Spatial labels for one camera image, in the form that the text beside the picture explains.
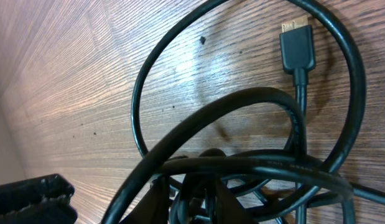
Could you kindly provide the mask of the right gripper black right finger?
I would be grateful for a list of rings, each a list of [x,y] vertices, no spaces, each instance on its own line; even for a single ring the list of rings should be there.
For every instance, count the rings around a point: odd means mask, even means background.
[[[254,223],[238,197],[257,189],[257,180],[228,188],[227,181],[188,174],[182,183],[169,176],[152,181],[148,193],[121,223]]]

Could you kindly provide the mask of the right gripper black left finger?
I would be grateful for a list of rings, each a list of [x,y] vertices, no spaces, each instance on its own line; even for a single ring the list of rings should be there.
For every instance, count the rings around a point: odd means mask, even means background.
[[[0,185],[0,224],[75,223],[75,189],[59,174]]]

